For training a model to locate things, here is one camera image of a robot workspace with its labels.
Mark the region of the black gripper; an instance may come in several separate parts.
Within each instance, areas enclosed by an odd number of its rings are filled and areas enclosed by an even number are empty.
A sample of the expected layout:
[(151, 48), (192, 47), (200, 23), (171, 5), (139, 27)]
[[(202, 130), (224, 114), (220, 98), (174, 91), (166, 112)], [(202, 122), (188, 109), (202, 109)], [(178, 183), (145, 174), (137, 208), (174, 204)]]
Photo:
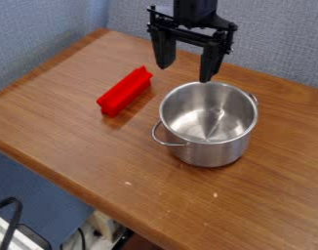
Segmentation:
[(167, 68), (176, 59), (176, 42), (203, 48), (199, 81), (219, 72), (224, 54), (231, 52), (238, 25), (218, 15), (218, 0), (174, 0), (171, 6), (147, 7), (149, 33), (157, 66)]

